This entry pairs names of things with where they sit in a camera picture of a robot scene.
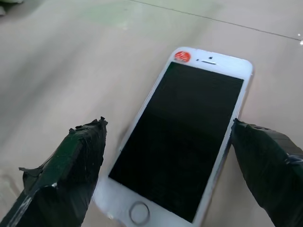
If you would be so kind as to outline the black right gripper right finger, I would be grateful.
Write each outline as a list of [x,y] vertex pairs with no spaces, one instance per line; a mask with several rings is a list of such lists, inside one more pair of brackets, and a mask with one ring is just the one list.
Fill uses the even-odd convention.
[[303,151],[288,136],[234,119],[231,141],[243,178],[276,227],[303,225]]

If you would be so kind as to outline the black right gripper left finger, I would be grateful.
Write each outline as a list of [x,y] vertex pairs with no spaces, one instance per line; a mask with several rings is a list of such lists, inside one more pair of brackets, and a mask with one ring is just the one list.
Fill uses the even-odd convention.
[[19,168],[24,189],[2,227],[80,227],[97,185],[106,146],[104,117],[71,128],[39,167]]

